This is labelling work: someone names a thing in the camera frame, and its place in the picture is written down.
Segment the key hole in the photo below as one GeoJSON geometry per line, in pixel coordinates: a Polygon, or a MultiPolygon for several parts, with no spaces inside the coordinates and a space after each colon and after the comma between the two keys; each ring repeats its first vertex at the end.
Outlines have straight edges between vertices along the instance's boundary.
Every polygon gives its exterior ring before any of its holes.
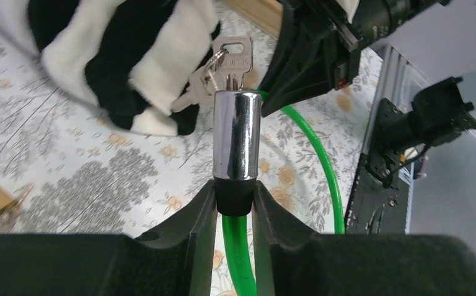
{"type": "Polygon", "coordinates": [[[241,43],[224,44],[222,49],[226,49],[230,54],[241,54],[245,50],[245,46],[241,43]]]}

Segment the black wire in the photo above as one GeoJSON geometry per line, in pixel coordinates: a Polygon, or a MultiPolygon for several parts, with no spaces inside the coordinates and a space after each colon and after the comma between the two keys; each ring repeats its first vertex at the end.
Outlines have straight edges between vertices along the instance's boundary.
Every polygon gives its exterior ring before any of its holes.
{"type": "Polygon", "coordinates": [[[423,157],[427,151],[430,149],[430,146],[429,145],[425,145],[425,147],[423,147],[423,149],[421,150],[421,152],[416,155],[415,157],[413,158],[410,158],[410,159],[407,159],[405,160],[405,162],[403,162],[400,166],[398,166],[398,168],[395,168],[393,171],[391,171],[387,177],[385,177],[384,181],[383,181],[383,184],[384,184],[384,188],[388,188],[390,186],[390,183],[392,182],[392,176],[397,172],[397,171],[400,171],[402,168],[410,165],[411,163],[415,162],[416,160],[420,159],[421,157],[423,157]]]}

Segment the wooden edge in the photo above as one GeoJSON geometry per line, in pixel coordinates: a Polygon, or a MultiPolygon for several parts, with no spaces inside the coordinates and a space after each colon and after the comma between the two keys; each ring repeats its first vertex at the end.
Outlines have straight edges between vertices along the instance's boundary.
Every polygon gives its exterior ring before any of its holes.
{"type": "Polygon", "coordinates": [[[265,33],[278,39],[282,25],[282,4],[276,0],[223,0],[265,33]]]}

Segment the tablecloth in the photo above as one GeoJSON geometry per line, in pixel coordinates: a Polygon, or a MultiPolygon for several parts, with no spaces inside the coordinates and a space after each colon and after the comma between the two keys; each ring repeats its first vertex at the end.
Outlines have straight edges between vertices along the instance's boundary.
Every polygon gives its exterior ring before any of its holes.
{"type": "MultiPolygon", "coordinates": [[[[258,80],[276,41],[227,5],[216,6],[223,36],[252,37],[258,80]]],[[[349,88],[295,104],[330,155],[344,208],[381,63],[366,49],[349,88]]],[[[13,195],[33,186],[22,214],[6,230],[138,236],[181,209],[212,178],[211,131],[211,109],[200,112],[189,136],[145,137],[116,129],[103,111],[69,99],[36,60],[0,35],[0,186],[13,195]]],[[[327,182],[305,135],[276,112],[262,119],[261,136],[259,179],[304,223],[332,232],[327,182]]],[[[220,225],[212,286],[212,295],[235,295],[220,225]]]]}

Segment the gray surface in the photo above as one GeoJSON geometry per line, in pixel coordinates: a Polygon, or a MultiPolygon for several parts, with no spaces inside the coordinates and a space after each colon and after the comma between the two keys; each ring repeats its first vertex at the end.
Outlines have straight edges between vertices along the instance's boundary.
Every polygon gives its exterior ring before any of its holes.
{"type": "Polygon", "coordinates": [[[431,82],[476,71],[476,0],[436,4],[372,48],[386,43],[431,82]]]}
{"type": "Polygon", "coordinates": [[[410,232],[456,236],[476,252],[476,133],[428,156],[427,177],[414,184],[410,232]]]}

